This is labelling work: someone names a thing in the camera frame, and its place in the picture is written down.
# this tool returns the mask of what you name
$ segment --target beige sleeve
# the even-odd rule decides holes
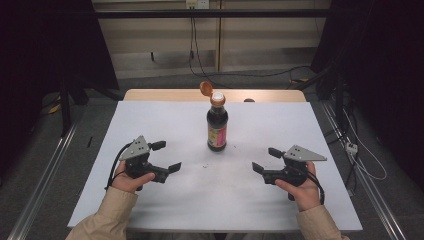
[[[336,223],[324,205],[300,212],[297,215],[297,222],[306,240],[348,240],[342,236]]]
[[[126,239],[125,229],[138,196],[109,187],[97,213],[78,223],[66,240]]]

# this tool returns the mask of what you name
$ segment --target black cable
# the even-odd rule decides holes
[[[294,170],[294,171],[298,172],[299,174],[307,177],[309,180],[311,180],[313,183],[315,183],[315,185],[319,189],[319,195],[320,195],[319,201],[320,201],[321,205],[323,205],[324,201],[325,201],[325,192],[324,192],[324,188],[319,183],[317,176],[315,174],[311,173],[310,171],[308,171],[308,173],[305,174],[304,172],[300,171],[299,169],[297,169],[295,167],[292,167],[292,166],[287,166],[287,167],[290,167],[292,170]]]
[[[115,172],[116,163],[118,162],[119,157],[125,151],[125,149],[127,149],[131,144],[132,142],[125,144],[125,146],[119,151],[118,155],[116,155],[115,161],[113,162],[112,168],[110,169],[110,174],[107,180],[107,185],[105,187],[105,190],[107,190],[109,186],[112,185],[112,182],[113,180],[115,180],[115,177],[122,173],[122,172],[118,173],[115,177],[113,177],[113,173]]]
[[[319,201],[321,203],[321,205],[324,205],[325,202],[325,192],[324,189],[322,188],[321,184],[318,181],[318,178],[315,176],[315,174],[311,173],[308,171],[308,178],[309,180],[311,180],[313,183],[315,183],[315,185],[317,185],[317,187],[319,188]]]
[[[314,9],[316,9],[316,0],[314,0]],[[314,18],[315,19],[315,27],[317,28],[317,33],[318,33],[318,37],[319,37],[319,39],[321,39],[321,34],[319,33],[319,27],[318,27],[318,23],[317,23],[317,18]]]
[[[331,134],[333,134],[333,133],[336,133],[336,131],[337,130],[340,130],[339,128],[335,128],[335,129],[333,129],[333,130],[330,130],[330,131],[328,131],[328,132],[325,132],[324,134],[323,134],[323,136],[324,137],[328,137],[328,136],[330,136]]]
[[[358,138],[356,137],[356,135],[358,135],[358,122],[357,122],[356,117],[355,117],[355,114],[354,114],[354,100],[353,100],[353,98],[351,97],[351,95],[349,95],[349,97],[350,97],[349,102],[348,102],[348,104],[345,106],[345,108],[346,108],[345,112],[346,112],[346,115],[347,115],[347,116],[346,116],[346,118],[350,118],[350,117],[352,117],[352,118],[353,118],[354,126],[353,126],[353,129],[352,129],[352,130],[356,133],[356,134],[354,134],[355,136],[354,136],[354,141],[353,141],[353,143],[354,143],[354,144],[356,144],[356,146],[358,146],[358,151],[356,152],[356,154],[355,154],[355,156],[354,156],[354,161],[353,161],[353,163],[350,161],[350,159],[349,159],[349,155],[348,155],[348,153],[345,151],[346,157],[347,157],[347,159],[348,159],[349,163],[351,164],[351,167],[350,167],[350,170],[349,170],[349,174],[348,174],[348,176],[347,176],[347,178],[346,178],[346,181],[345,181],[345,187],[347,188],[347,186],[348,186],[348,184],[349,184],[349,181],[350,181],[350,178],[351,178],[351,176],[352,176],[352,174],[353,174],[353,177],[354,177],[354,187],[353,187],[353,191],[356,191],[356,187],[357,187],[357,176],[356,176],[356,172],[355,172],[355,166],[356,166],[356,164],[357,164],[358,156],[359,156]]]
[[[200,75],[198,73],[195,73],[193,71],[193,68],[192,68],[192,65],[191,65],[191,58],[192,58],[192,54],[191,53],[193,52],[193,40],[194,40],[195,46],[196,46],[197,60],[199,62],[200,69],[202,70],[203,75]],[[291,72],[293,70],[300,69],[300,68],[310,68],[310,66],[306,66],[306,65],[305,66],[296,66],[296,67],[293,67],[293,68],[291,68],[289,70],[285,70],[285,71],[282,71],[282,72],[271,73],[271,74],[262,74],[262,75],[261,74],[259,74],[259,75],[255,75],[255,74],[241,74],[241,73],[211,73],[211,74],[206,74],[205,71],[204,71],[204,69],[203,69],[202,62],[200,61],[199,47],[198,47],[198,44],[197,44],[196,20],[194,18],[191,18],[191,43],[190,43],[189,66],[190,66],[190,71],[193,73],[193,75],[195,75],[197,77],[206,77],[210,82],[212,82],[212,83],[214,83],[216,85],[220,85],[222,87],[230,88],[230,89],[231,89],[231,87],[228,87],[226,85],[219,84],[219,83],[216,83],[216,82],[212,81],[210,79],[210,77],[213,77],[213,76],[272,77],[272,76],[282,75],[282,74],[285,74],[285,73],[290,73],[290,81],[293,81],[291,79]]]
[[[199,75],[199,74],[195,73],[195,72],[193,71],[193,67],[191,66],[191,57],[192,57],[192,52],[193,52],[193,40],[194,40],[194,42],[195,42],[195,44],[196,44],[197,61],[199,62],[199,66],[200,66],[200,69],[202,70],[203,75]],[[224,85],[224,84],[220,84],[220,83],[217,83],[217,82],[215,82],[215,81],[212,81],[212,80],[209,78],[209,76],[205,73],[205,70],[203,69],[203,66],[202,66],[202,62],[200,61],[199,46],[197,45],[197,29],[196,29],[196,20],[195,20],[194,18],[191,18],[190,57],[189,57],[188,63],[189,63],[189,65],[190,65],[190,71],[193,73],[193,75],[195,75],[195,76],[197,76],[197,77],[205,77],[206,79],[208,79],[208,80],[209,80],[209,82],[211,82],[211,83],[213,83],[213,84],[215,84],[215,85],[218,85],[218,86],[221,86],[221,87],[224,87],[224,88],[229,88],[229,89],[231,89],[230,87],[228,87],[228,86],[226,86],[226,85]]]
[[[335,143],[335,142],[337,142],[337,141],[339,141],[339,140],[341,140],[341,139],[343,139],[344,138],[344,132],[342,133],[342,135],[340,136],[340,137],[338,137],[338,138],[336,138],[336,139],[334,139],[334,140],[332,140],[332,141],[330,141],[330,142],[327,142],[327,144],[328,145],[330,145],[330,144],[333,144],[333,143]]]
[[[289,85],[287,86],[286,89],[289,89],[291,87],[292,83],[293,83],[293,78],[292,78],[291,71],[289,72],[289,80],[290,80],[290,83],[289,83]]]

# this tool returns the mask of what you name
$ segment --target human hand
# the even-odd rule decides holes
[[[307,162],[306,164],[308,171],[315,175],[314,163]],[[293,195],[294,199],[296,200],[299,212],[306,211],[308,209],[321,205],[319,200],[318,186],[309,178],[306,179],[306,181],[299,187],[295,187],[281,179],[275,180],[275,185],[279,186],[281,189]]]
[[[135,179],[131,178],[125,173],[125,161],[119,162],[114,176],[115,178],[112,182],[112,187],[129,193],[135,193],[138,187],[152,181],[155,178],[154,173],[148,173]]]

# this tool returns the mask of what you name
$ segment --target white tabletop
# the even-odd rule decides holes
[[[268,155],[294,144],[328,158],[316,162],[325,205],[341,230],[362,226],[309,103],[226,103],[227,147],[208,149],[208,102],[124,101],[118,104],[81,198],[68,224],[97,211],[119,150],[139,135],[167,145],[149,162],[167,168],[182,162],[165,184],[144,186],[128,228],[165,232],[286,232],[297,230],[297,207],[277,186],[265,185],[252,162],[280,170],[284,161]]]

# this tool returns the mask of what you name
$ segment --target cable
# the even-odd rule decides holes
[[[359,35],[359,36],[360,36],[360,37],[359,37],[359,41],[358,41],[358,43],[356,44],[356,49],[358,49],[358,48],[361,46],[361,43],[362,43],[362,41],[364,40],[365,32],[366,32],[366,30],[367,30],[367,28],[368,28],[369,19],[370,19],[370,17],[371,17],[371,12],[372,12],[372,10],[373,10],[373,8],[374,8],[374,4],[375,4],[375,0],[372,0],[372,2],[371,2],[371,6],[370,6],[369,11],[368,11],[368,14],[367,14],[367,17],[365,18],[365,25],[364,25],[364,27],[362,28],[362,32],[361,32],[361,34]]]
[[[321,203],[321,205],[324,205],[324,201],[325,201],[325,192],[324,189],[322,188],[321,184],[318,181],[317,176],[315,176],[315,174],[311,173],[308,171],[308,178],[315,183],[315,185],[317,185],[317,187],[319,188],[319,201]]]
[[[293,83],[293,77],[292,77],[291,71],[289,72],[289,81],[290,81],[290,83],[289,83],[289,85],[287,86],[286,89],[289,89],[291,87],[292,83]]]
[[[330,142],[327,142],[327,145],[330,145],[330,144],[333,144],[333,143],[335,143],[337,141],[340,141],[341,139],[344,138],[345,134],[346,134],[346,132],[342,132],[342,135],[340,137],[338,137],[338,138],[336,138],[336,139],[334,139],[334,140],[332,140]]]
[[[195,42],[195,44],[196,44],[196,54],[197,54],[197,61],[199,62],[199,66],[200,66],[200,69],[202,70],[202,73],[203,73],[203,75],[198,75],[197,73],[195,73],[194,71],[193,71],[193,68],[192,68],[192,66],[191,66],[191,57],[192,57],[192,52],[193,52],[193,39],[194,39],[194,42]],[[190,58],[189,58],[189,65],[190,65],[190,70],[191,70],[191,72],[195,75],[195,76],[198,76],[198,77],[206,77],[211,83],[213,83],[213,84],[215,84],[215,85],[218,85],[218,86],[222,86],[222,87],[224,87],[224,88],[229,88],[229,89],[231,89],[230,87],[228,87],[228,86],[226,86],[226,85],[224,85],[224,84],[220,84],[220,83],[217,83],[217,82],[215,82],[215,81],[212,81],[210,78],[209,78],[209,76],[205,73],[205,70],[203,69],[203,66],[202,66],[202,62],[200,61],[200,54],[199,54],[199,46],[197,45],[197,29],[196,29],[196,20],[194,19],[194,18],[191,18],[191,43],[190,43]]]
[[[316,0],[314,0],[314,10],[315,9],[317,9],[317,6],[316,6]],[[321,33],[319,32],[319,27],[318,27],[318,23],[317,23],[317,18],[314,18],[315,19],[315,27],[317,28],[317,34],[318,34],[318,37],[319,37],[319,39],[321,39]]]
[[[356,134],[356,132],[355,132],[355,130],[353,129],[353,126],[352,126],[352,122],[350,121],[350,119],[349,119],[349,117],[347,118],[347,120],[348,120],[348,122],[349,122],[349,125],[350,125],[350,127],[352,128],[352,132],[353,132],[353,134],[355,135],[355,137],[358,139],[358,142],[371,154],[371,156],[377,161],[377,163],[381,166],[381,168],[383,169],[383,171],[384,171],[384,177],[381,177],[381,178],[379,178],[379,177],[376,177],[376,176],[374,176],[374,175],[372,175],[371,173],[369,173],[363,166],[361,166],[358,162],[357,162],[357,160],[355,159],[355,158],[353,158],[353,161],[358,165],[358,168],[359,169],[361,169],[362,171],[364,171],[369,177],[371,177],[371,178],[374,178],[374,179],[376,179],[376,180],[384,180],[384,179],[386,179],[386,177],[387,177],[387,171],[386,171],[386,169],[384,168],[384,166],[383,166],[383,164],[381,164],[381,162],[378,160],[378,158],[365,146],[365,144],[361,141],[361,139],[358,137],[358,135]]]
[[[192,68],[192,65],[191,65],[191,58],[192,58],[191,53],[193,52],[193,41],[194,41],[194,44],[195,44],[195,47],[196,47],[197,60],[199,62],[199,66],[200,66],[200,69],[201,69],[203,75],[195,73],[193,71],[193,68]],[[289,73],[290,74],[290,85],[289,85],[289,87],[290,87],[291,82],[294,81],[291,78],[291,72],[293,70],[300,69],[300,68],[310,68],[310,66],[306,66],[306,65],[296,66],[296,67],[293,67],[289,70],[285,70],[285,71],[281,71],[281,72],[277,72],[277,73],[257,74],[257,75],[256,74],[241,74],[241,73],[210,73],[210,74],[206,74],[204,69],[203,69],[202,62],[200,61],[199,47],[198,47],[198,44],[197,44],[196,20],[194,18],[191,18],[191,42],[190,42],[189,66],[190,66],[190,71],[193,73],[193,75],[195,75],[197,77],[206,77],[210,82],[217,84],[217,85],[220,85],[220,86],[223,86],[223,87],[226,87],[226,88],[230,88],[230,87],[223,85],[223,84],[216,83],[216,82],[212,81],[210,79],[210,77],[213,77],[213,76],[272,77],[272,76],[278,76],[278,75],[282,75],[282,74],[285,74],[285,73]]]
[[[115,177],[113,177],[113,173],[115,172],[116,163],[118,162],[119,157],[125,151],[125,149],[127,149],[131,144],[132,144],[132,142],[125,144],[125,146],[119,151],[118,155],[116,155],[115,161],[113,162],[112,168],[110,169],[110,174],[109,174],[109,178],[107,180],[107,185],[105,187],[105,190],[107,190],[110,187],[110,185],[112,185],[113,180],[115,180],[115,178],[119,174],[122,173],[122,172],[120,172],[120,173],[116,174]]]
[[[349,104],[350,106],[351,106],[351,116],[353,117],[353,120],[354,120],[354,122],[355,122],[355,129],[352,129],[352,131],[354,131],[356,134],[358,134],[358,122],[356,121],[356,117],[355,117],[355,114],[353,114],[353,104]],[[355,140],[353,141],[357,146],[358,146],[358,138],[357,137],[355,137]],[[346,157],[347,157],[347,159],[349,160],[349,155],[347,154],[347,152],[345,151],[345,154],[346,154]],[[353,177],[354,177],[354,185],[353,185],[353,191],[355,192],[356,191],[356,187],[357,187],[357,179],[356,179],[356,172],[355,172],[355,166],[356,166],[356,163],[358,162],[358,156],[359,156],[359,146],[358,146],[358,149],[357,149],[357,152],[356,152],[356,154],[355,154],[355,159],[354,159],[354,161],[353,161],[353,163],[351,163],[350,161],[349,161],[349,163],[351,164],[351,167],[350,167],[350,171],[349,171],[349,174],[348,174],[348,176],[347,176],[347,178],[346,178],[346,181],[345,181],[345,187],[347,188],[347,185],[349,184],[349,180],[350,180],[350,176],[352,176],[352,174],[353,174]]]

